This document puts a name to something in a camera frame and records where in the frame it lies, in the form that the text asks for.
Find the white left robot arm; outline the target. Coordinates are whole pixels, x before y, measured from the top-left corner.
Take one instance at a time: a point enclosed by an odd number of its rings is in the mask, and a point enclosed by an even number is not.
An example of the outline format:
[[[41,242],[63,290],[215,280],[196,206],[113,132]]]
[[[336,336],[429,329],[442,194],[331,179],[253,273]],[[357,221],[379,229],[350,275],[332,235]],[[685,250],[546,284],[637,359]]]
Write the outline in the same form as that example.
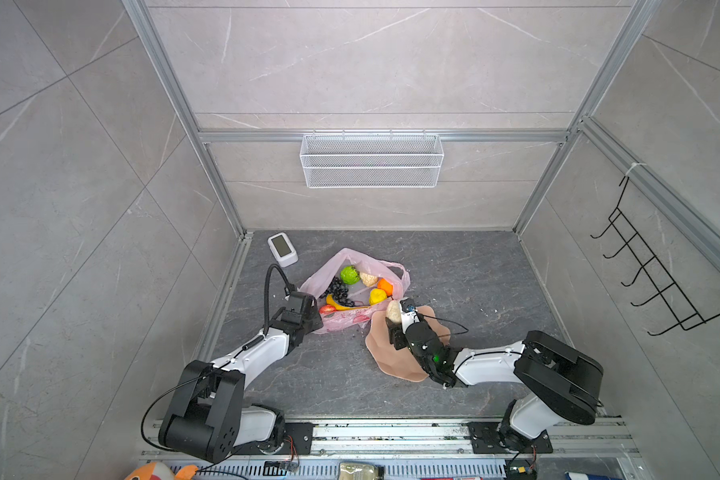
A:
[[[163,450],[219,463],[240,448],[276,453],[286,442],[284,414],[244,405],[246,388],[322,326],[314,296],[290,294],[284,307],[243,346],[212,362],[194,360],[183,370],[158,433]]]

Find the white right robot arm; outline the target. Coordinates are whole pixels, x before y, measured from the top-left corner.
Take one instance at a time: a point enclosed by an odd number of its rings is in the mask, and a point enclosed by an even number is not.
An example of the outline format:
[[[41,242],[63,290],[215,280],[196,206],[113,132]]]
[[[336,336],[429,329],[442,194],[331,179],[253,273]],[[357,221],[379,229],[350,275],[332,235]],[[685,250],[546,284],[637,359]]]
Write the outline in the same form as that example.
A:
[[[538,330],[504,347],[454,348],[443,342],[430,319],[408,312],[400,321],[384,320],[391,346],[407,350],[428,379],[445,389],[486,383],[528,388],[529,394],[512,401],[496,427],[501,447],[524,450],[562,421],[595,422],[604,371],[593,358]]]

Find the pink plastic bag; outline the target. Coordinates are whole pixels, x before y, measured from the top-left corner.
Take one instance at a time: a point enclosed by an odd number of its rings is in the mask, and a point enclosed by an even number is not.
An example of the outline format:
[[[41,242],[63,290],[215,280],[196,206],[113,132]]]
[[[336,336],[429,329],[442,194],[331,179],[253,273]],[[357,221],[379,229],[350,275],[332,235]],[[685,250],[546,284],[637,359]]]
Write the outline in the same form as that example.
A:
[[[313,295],[319,307],[326,305],[324,292],[333,277],[340,278],[340,271],[348,265],[355,266],[361,278],[357,284],[348,285],[349,298],[362,302],[367,308],[336,311],[331,315],[321,316],[323,327],[316,331],[318,335],[338,332],[370,321],[375,312],[385,311],[391,300],[400,300],[404,297],[411,284],[410,273],[402,264],[378,260],[356,250],[343,248],[312,274],[300,286],[300,290]],[[379,304],[370,305],[370,291],[377,288],[376,284],[380,278],[386,279],[394,286],[393,295]]]

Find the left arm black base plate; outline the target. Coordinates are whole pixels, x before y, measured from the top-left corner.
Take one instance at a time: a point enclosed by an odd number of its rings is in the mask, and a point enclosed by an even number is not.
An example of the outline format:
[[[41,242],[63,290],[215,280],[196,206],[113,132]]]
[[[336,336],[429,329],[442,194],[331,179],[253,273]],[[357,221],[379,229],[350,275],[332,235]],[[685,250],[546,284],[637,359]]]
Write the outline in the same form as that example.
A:
[[[286,422],[276,426],[267,440],[249,442],[233,449],[234,455],[302,456],[311,452],[315,425],[309,422]]]

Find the beige fake potato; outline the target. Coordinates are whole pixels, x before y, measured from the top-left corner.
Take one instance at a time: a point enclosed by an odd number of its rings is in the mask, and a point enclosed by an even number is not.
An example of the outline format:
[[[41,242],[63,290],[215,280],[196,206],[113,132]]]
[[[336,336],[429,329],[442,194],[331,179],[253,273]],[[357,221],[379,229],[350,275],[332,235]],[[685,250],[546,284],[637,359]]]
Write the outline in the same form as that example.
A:
[[[398,300],[391,300],[388,303],[385,318],[392,324],[399,325],[402,323],[402,311]]]

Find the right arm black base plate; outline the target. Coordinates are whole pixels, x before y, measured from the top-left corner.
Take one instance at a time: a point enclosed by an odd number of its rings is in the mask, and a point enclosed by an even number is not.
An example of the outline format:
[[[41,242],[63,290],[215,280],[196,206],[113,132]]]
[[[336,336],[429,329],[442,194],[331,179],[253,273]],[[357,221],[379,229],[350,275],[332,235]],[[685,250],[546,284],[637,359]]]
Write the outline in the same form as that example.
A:
[[[475,454],[551,454],[553,447],[547,431],[528,439],[499,422],[468,422],[468,437]]]

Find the pink scalloped plastic bowl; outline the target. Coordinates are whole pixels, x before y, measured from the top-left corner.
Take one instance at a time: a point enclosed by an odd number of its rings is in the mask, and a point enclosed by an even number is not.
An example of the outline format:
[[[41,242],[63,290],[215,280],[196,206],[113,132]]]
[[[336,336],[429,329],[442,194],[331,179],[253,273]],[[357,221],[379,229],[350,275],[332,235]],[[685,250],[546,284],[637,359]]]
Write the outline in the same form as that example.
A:
[[[384,311],[372,315],[365,344],[383,373],[410,382],[422,382],[429,378],[409,349],[396,350],[389,342]]]

